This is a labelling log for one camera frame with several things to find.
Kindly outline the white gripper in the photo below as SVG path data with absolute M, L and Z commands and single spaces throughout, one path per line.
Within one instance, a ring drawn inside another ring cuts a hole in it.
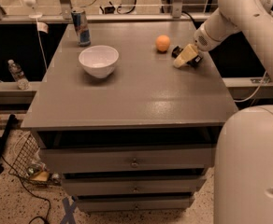
M 201 51 L 210 51 L 220 45 L 219 41 L 212 39 L 206 32 L 205 25 L 194 32 L 194 44 L 188 44 L 178 57 L 174 60 L 174 66 L 181 68 L 185 64 L 191 64 L 198 57 L 198 49 Z

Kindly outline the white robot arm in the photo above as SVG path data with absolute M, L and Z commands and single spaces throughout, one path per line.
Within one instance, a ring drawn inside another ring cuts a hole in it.
M 241 32 L 265 69 L 249 85 L 273 86 L 272 6 L 273 0 L 218 0 L 174 65 L 190 64 Z M 273 105 L 242 109 L 223 125 L 215 150 L 214 224 L 273 224 Z

